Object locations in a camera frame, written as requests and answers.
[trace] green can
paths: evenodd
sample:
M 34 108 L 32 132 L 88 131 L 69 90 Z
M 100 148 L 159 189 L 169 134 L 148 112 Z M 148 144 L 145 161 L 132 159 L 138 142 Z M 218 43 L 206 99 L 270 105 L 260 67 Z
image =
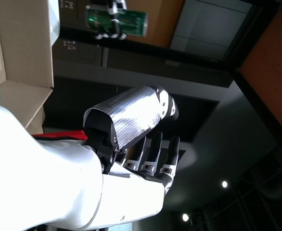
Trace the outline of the green can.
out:
M 115 33 L 113 18 L 107 9 L 97 5 L 86 7 L 87 26 L 95 32 L 103 28 L 107 33 Z M 118 9 L 117 19 L 123 34 L 146 36 L 148 15 L 145 12 Z

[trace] robotic arm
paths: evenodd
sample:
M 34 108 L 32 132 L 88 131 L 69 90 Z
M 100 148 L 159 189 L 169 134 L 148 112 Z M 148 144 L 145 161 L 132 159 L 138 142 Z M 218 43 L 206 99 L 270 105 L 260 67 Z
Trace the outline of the robotic arm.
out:
M 159 174 L 161 132 L 140 161 L 146 134 L 177 116 L 164 89 L 131 89 L 86 111 L 86 141 L 37 141 L 0 107 L 0 230 L 48 223 L 85 231 L 159 213 L 175 176 L 179 137 L 170 141 Z

